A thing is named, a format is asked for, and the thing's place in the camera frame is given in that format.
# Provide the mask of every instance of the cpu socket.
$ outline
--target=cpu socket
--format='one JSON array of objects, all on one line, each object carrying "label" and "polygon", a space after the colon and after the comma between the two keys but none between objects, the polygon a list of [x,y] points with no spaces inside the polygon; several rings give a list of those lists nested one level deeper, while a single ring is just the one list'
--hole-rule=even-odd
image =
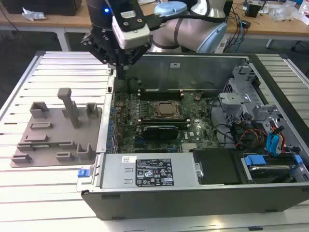
[{"label": "cpu socket", "polygon": [[154,103],[154,117],[180,117],[176,101],[157,101]]}]

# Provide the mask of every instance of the black box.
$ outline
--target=black box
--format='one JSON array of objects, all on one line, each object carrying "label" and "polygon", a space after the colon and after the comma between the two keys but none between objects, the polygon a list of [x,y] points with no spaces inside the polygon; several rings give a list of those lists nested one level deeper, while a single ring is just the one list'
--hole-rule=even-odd
[{"label": "black box", "polygon": [[10,14],[21,14],[24,7],[47,15],[74,16],[82,0],[2,0],[2,3]]},{"label": "black box", "polygon": [[256,18],[259,10],[261,9],[261,5],[248,4],[245,15],[247,17]]},{"label": "black box", "polygon": [[199,178],[202,185],[247,184],[240,158],[233,149],[194,149],[195,163],[201,165],[204,176]]},{"label": "black box", "polygon": [[233,6],[233,0],[226,0],[223,8],[226,18],[229,16],[232,6]]}]

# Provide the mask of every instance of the white object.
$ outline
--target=white object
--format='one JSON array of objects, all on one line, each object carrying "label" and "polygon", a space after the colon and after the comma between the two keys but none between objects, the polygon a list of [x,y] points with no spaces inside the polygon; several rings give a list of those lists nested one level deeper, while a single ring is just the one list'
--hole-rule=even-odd
[{"label": "white object", "polygon": [[43,12],[29,11],[29,10],[26,10],[24,7],[23,7],[23,11],[24,12],[21,15],[32,22],[35,19],[46,19]]},{"label": "white object", "polygon": [[275,22],[293,19],[293,12],[296,10],[295,5],[296,2],[288,0],[280,8],[270,11],[269,15]]},{"label": "white object", "polygon": [[304,0],[299,8],[302,15],[309,15],[309,0]]},{"label": "white object", "polygon": [[301,18],[301,21],[304,22],[307,26],[309,25],[309,18],[304,15],[302,18]]},{"label": "white object", "polygon": [[116,39],[119,43],[119,46],[122,49],[130,49],[142,46],[148,43],[150,30],[145,24],[145,26],[141,29],[134,31],[122,31],[118,25],[118,22],[115,16],[112,17],[112,30],[116,36]]}]

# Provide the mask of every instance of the blue latch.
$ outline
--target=blue latch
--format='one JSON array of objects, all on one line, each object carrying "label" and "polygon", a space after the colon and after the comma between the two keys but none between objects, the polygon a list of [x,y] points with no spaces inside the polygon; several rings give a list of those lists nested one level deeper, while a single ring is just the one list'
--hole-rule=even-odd
[{"label": "blue latch", "polygon": [[274,154],[275,157],[278,156],[277,146],[279,143],[280,137],[277,134],[269,133],[266,141],[266,149],[267,151]]},{"label": "blue latch", "polygon": [[295,160],[296,160],[297,164],[301,164],[303,162],[303,160],[300,157],[300,155],[295,155]]},{"label": "blue latch", "polygon": [[247,155],[245,157],[245,161],[246,161],[247,166],[266,164],[263,155]]},{"label": "blue latch", "polygon": [[90,169],[80,169],[77,174],[78,178],[84,178],[90,176]]}]

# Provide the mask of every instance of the motherboard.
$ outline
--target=motherboard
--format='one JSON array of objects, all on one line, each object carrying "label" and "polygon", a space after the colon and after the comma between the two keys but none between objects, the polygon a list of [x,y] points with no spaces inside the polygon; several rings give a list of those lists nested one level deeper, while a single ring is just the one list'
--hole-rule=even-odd
[{"label": "motherboard", "polygon": [[219,147],[208,117],[211,99],[197,98],[196,92],[181,92],[179,98],[171,98],[174,100],[159,97],[159,101],[148,101],[140,94],[115,93],[118,153]]}]

